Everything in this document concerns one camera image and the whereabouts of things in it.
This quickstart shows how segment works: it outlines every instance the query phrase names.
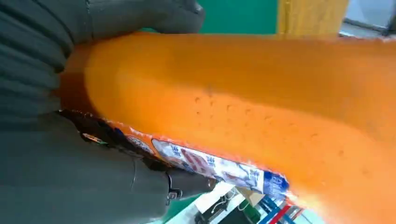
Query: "red stripe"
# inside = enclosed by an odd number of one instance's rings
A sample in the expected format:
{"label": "red stripe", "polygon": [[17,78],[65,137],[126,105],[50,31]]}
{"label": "red stripe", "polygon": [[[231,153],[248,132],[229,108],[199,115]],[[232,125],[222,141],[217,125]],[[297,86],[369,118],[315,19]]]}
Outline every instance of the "red stripe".
{"label": "red stripe", "polygon": [[197,161],[197,163],[198,163],[199,167],[201,168],[202,172],[203,172],[204,174],[206,174],[206,170],[205,170],[204,167],[206,167],[208,164],[205,162],[205,160],[204,160],[202,157],[197,156],[197,155],[192,155],[192,157],[193,157],[193,159],[195,159],[195,161]]}
{"label": "red stripe", "polygon": [[297,217],[299,217],[301,215],[301,213],[303,213],[304,209],[300,209],[295,215],[294,217],[291,219],[294,221],[294,219],[296,219]]}
{"label": "red stripe", "polygon": [[287,212],[287,210],[289,210],[290,205],[286,204],[282,210],[279,211],[279,213],[271,220],[271,222],[269,222],[269,224],[276,224],[277,221],[279,221],[282,216],[284,216],[284,214]]}
{"label": "red stripe", "polygon": [[188,160],[188,162],[190,163],[190,165],[192,166],[192,169],[194,170],[194,171],[197,171],[197,166],[195,165],[195,163],[194,163],[194,161],[191,159],[191,157],[190,157],[190,155],[187,153],[187,151],[185,151],[183,148],[182,148],[182,153],[183,153],[183,155],[185,156],[185,158]]}

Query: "green wall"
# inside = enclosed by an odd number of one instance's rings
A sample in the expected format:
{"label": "green wall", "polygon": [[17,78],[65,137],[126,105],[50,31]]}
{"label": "green wall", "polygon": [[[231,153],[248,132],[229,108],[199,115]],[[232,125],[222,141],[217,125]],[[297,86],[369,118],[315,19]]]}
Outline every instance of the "green wall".
{"label": "green wall", "polygon": [[170,202],[169,210],[164,217],[162,217],[163,223],[168,222],[171,218],[189,206],[191,203],[195,201],[199,196],[191,197],[184,199],[182,201],[172,201]]}
{"label": "green wall", "polygon": [[275,34],[277,0],[198,0],[206,10],[201,33]]}

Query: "water droplet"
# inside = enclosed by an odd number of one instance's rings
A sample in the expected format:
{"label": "water droplet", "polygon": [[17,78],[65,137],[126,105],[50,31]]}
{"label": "water droplet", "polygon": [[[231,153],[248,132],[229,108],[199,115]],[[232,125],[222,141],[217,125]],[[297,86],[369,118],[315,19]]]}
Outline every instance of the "water droplet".
{"label": "water droplet", "polygon": [[344,150],[339,150],[338,151],[338,156],[343,157],[344,156]]}
{"label": "water droplet", "polygon": [[363,174],[363,176],[365,176],[367,178],[371,177],[371,172],[366,167],[363,167],[361,169],[361,174]]}
{"label": "water droplet", "polygon": [[375,134],[377,132],[377,127],[373,122],[367,122],[367,129],[370,133]]}
{"label": "water droplet", "polygon": [[271,115],[267,115],[267,116],[264,117],[264,120],[270,120],[271,118],[272,118]]}
{"label": "water droplet", "polygon": [[213,96],[213,88],[211,85],[208,85],[206,87],[206,93],[208,94],[208,96],[211,98]]}

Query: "orange sausage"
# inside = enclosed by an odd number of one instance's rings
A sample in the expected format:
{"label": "orange sausage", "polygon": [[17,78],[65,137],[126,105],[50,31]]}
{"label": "orange sausage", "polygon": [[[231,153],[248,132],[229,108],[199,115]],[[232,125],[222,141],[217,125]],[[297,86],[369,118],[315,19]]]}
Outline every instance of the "orange sausage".
{"label": "orange sausage", "polygon": [[65,107],[282,173],[331,224],[396,223],[396,42],[135,34],[84,53]]}

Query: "white surface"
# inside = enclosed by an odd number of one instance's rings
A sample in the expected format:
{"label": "white surface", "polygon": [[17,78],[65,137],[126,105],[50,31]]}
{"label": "white surface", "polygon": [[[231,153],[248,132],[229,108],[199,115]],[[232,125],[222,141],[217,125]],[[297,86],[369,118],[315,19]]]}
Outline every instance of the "white surface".
{"label": "white surface", "polygon": [[296,224],[325,224],[323,219],[311,210],[304,210],[294,222]]}
{"label": "white surface", "polygon": [[346,18],[386,27],[395,6],[394,0],[350,0]]}
{"label": "white surface", "polygon": [[228,203],[227,210],[221,212],[218,216],[216,216],[210,224],[218,224],[221,220],[223,220],[228,214],[230,214],[240,203],[245,200],[245,197],[241,194],[237,194],[233,197],[230,202]]}
{"label": "white surface", "polygon": [[[263,192],[264,190],[263,170],[206,154],[193,148],[180,146],[169,141],[153,139],[152,142],[161,156],[176,167],[213,179],[222,180],[239,187],[254,189],[257,192]],[[274,178],[274,181],[269,182],[268,188],[276,192],[282,188],[281,184],[285,180],[283,177],[277,178],[274,175],[272,175],[272,178]]]}
{"label": "white surface", "polygon": [[204,213],[208,208],[215,204],[221,196],[225,195],[233,187],[235,186],[232,184],[220,182],[214,187],[213,191],[201,195],[193,203],[201,213]]}
{"label": "white surface", "polygon": [[355,37],[367,38],[367,39],[382,37],[379,32],[369,29],[363,29],[346,23],[343,23],[341,25],[341,31],[339,33],[347,36],[355,36]]}

